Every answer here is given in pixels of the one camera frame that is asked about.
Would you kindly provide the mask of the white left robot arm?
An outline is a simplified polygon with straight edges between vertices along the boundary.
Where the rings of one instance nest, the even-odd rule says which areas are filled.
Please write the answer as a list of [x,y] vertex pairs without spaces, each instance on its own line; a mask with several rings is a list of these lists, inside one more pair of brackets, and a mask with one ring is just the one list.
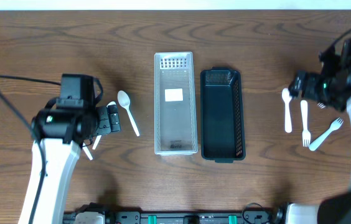
[[102,136],[120,131],[114,101],[92,108],[54,108],[47,104],[32,120],[38,139],[19,223],[61,223],[76,163],[92,159]]

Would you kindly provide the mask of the pale pink plastic fork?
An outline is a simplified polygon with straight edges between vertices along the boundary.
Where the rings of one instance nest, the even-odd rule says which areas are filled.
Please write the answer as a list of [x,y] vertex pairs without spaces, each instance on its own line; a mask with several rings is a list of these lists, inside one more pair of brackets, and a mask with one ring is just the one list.
[[326,105],[324,105],[323,103],[318,103],[317,105],[320,109],[324,109],[326,107]]

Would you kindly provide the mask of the pale green plastic fork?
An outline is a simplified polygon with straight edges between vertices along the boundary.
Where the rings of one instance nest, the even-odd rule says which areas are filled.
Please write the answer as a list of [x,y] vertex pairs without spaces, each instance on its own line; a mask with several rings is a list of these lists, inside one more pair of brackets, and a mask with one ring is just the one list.
[[329,126],[329,128],[322,133],[317,139],[315,139],[311,144],[309,145],[309,149],[311,151],[316,151],[317,148],[325,141],[325,139],[333,132],[338,130],[342,124],[343,124],[343,119],[342,118],[337,118],[335,119]]

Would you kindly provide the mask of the white plastic fork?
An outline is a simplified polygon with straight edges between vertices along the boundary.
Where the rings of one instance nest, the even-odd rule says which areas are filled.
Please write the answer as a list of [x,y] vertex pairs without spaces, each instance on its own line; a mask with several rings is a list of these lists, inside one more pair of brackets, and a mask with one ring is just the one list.
[[311,143],[311,133],[308,130],[308,103],[306,100],[300,102],[301,116],[302,116],[302,145],[309,147]]

